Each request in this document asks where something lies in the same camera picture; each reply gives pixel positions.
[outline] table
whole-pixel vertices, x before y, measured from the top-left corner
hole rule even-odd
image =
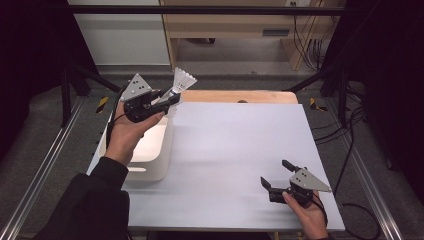
[[[160,0],[162,6],[290,6],[288,0]],[[337,7],[338,0],[293,1],[298,7]],[[311,39],[331,39],[337,22],[330,16],[162,15],[171,67],[181,38],[278,38],[292,70],[299,70]]]
[[[227,103],[219,102],[224,98]],[[295,95],[193,90],[186,91],[182,99],[173,119],[173,146],[165,178],[124,183],[123,189],[131,198],[129,228],[255,232],[300,229],[291,209],[270,203],[260,184],[263,176],[273,187],[288,187],[293,173],[281,165],[281,160],[287,159],[308,167],[329,185],[303,107],[295,104]],[[210,102],[199,102],[206,99]],[[264,99],[274,103],[260,103]],[[239,100],[249,103],[235,103]],[[90,168],[96,161],[95,156]],[[344,230],[333,195],[320,196],[328,214],[329,231]]]

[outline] wall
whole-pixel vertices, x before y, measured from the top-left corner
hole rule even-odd
[[[68,0],[70,5],[159,5],[157,0]],[[160,15],[75,14],[96,65],[169,65]]]

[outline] hand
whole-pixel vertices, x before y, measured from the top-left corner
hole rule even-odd
[[[124,104],[120,102],[116,109],[114,119],[124,114]],[[144,133],[155,126],[164,116],[164,112],[150,116],[146,120],[133,123],[126,116],[119,117],[115,121],[109,146],[105,157],[111,158],[124,166],[131,161],[134,149]]]
[[[318,192],[314,191],[314,201],[319,203]],[[310,204],[308,208],[303,208],[287,192],[283,192],[287,205],[299,218],[303,231],[308,239],[327,238],[328,232],[325,226],[324,214],[315,204]]]

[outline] aluminum rail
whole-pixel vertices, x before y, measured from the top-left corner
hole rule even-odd
[[[78,118],[84,102],[84,97],[77,97],[68,124],[60,129],[40,168],[38,169],[31,184],[22,197],[21,202],[15,209],[15,212],[7,222],[6,226],[2,229],[0,233],[1,240],[13,240],[17,237],[19,230],[21,229],[29,212],[31,211],[31,208],[34,205],[34,202],[37,199],[37,196],[40,193],[41,188],[43,187],[43,184],[50,173],[50,170],[52,169],[66,139],[69,136],[70,131],[74,126],[76,119]]]
[[[334,100],[326,100],[326,102],[334,119],[337,120],[337,107],[334,103]],[[346,149],[349,149],[350,142],[352,141],[352,136],[349,132],[343,135],[343,140]],[[370,172],[365,166],[361,155],[358,152],[358,149],[356,149],[355,144],[352,147],[353,149],[351,161],[353,163],[353,167],[355,169],[356,174],[358,175],[358,179],[361,182],[362,187],[364,188],[365,195],[367,196],[370,205],[374,210],[374,214],[376,215],[380,223],[384,235],[388,240],[402,240],[402,234],[400,233],[399,228],[395,220],[393,219],[389,208],[386,205],[386,202],[381,196],[376,183],[374,182]]]

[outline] white tabletop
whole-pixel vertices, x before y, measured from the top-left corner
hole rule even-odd
[[[130,227],[151,230],[284,231],[301,229],[260,183],[287,188],[286,159],[328,184],[299,104],[178,105],[168,173],[157,182],[125,182]],[[90,170],[97,163],[95,156]],[[344,230],[332,193],[320,193],[328,230]]]

